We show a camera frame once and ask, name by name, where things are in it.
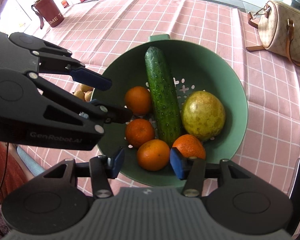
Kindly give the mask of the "green cucumber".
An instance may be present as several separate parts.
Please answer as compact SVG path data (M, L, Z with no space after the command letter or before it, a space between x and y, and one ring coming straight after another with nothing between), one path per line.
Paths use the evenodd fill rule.
M173 75L165 54L157 47L149 47L145 64L154 118L159 139L172 146L182 134L179 103Z

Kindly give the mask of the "yellow-green mango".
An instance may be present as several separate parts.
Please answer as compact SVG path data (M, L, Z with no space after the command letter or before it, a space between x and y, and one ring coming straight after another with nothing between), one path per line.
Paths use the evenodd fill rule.
M200 141L210 140L219 135L226 119L221 101L206 91L193 92L184 102L181 120L187 133Z

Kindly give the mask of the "green colander bowl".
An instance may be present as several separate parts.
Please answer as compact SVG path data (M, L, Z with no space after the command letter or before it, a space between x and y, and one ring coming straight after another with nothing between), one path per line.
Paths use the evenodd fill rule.
M147 74L145 53L150 46L161 49L175 78L180 105L194 91L205 90L216 96L224 105L226 120L221 133L204 142L206 161L217 164L221 159L231 159L239 149L248 123L248 104L243 86L233 69L213 51L198 44L170 40L161 35L154 37L114 60L103 75L112 80L112 87L101 92L95 90L93 98L106 103L124 105L127 90L135 86L145 87ZM102 154L110 156L120 146L125 149L125 161L121 173L128 178L148 186L175 186L181 188L185 182L179 180L172 168L149 172L141 168L136 160L135 148L125 140L124 124L108 124L98 143Z

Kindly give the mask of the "large orange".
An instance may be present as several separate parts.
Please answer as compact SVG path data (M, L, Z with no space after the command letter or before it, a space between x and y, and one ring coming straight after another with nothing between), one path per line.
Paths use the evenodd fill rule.
M206 159L205 148L202 143L193 135L185 134L180 136L172 145L179 150L185 158Z

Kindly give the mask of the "beige monogram handbag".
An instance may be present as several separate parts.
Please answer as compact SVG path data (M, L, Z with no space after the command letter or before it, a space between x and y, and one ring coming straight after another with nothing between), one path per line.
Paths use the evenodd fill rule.
M248 12L248 24L258 30L261 45L250 52L267 50L300 67L300 10L283 2L268 1L257 12Z

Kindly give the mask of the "dark red TIME tumbler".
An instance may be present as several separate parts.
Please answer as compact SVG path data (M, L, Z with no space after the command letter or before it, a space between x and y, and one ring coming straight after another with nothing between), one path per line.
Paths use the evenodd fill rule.
M64 16L55 4L54 0L36 0L31 9L39 17L40 29L44 27L44 20L51 28L63 22Z

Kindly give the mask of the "small orange mandarin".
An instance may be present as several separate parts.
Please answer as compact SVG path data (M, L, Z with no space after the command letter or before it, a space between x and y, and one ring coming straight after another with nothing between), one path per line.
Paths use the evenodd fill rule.
M135 119L126 126L125 137L130 145L139 148L155 138L155 130L148 120Z
M170 161L170 148L166 142L153 139L144 143L137 151L138 165L148 171L158 171Z
M152 107L150 92L141 86L129 89L125 94L124 101L127 108L137 116L148 114Z

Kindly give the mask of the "brown longan fruit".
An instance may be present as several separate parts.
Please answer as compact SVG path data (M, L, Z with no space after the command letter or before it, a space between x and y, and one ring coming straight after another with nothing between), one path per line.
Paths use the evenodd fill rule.
M79 87L80 87L80 90L85 92L85 93L88 92L88 91L93 91L94 90L93 87L85 85L85 84L80 84Z
M84 93L84 99L86 102L90 102L91 101L91 96L92 96L93 91L89 90L87 92Z
M85 101L85 92L83 92L82 90L77 90L75 92L73 92L73 95L83 101Z

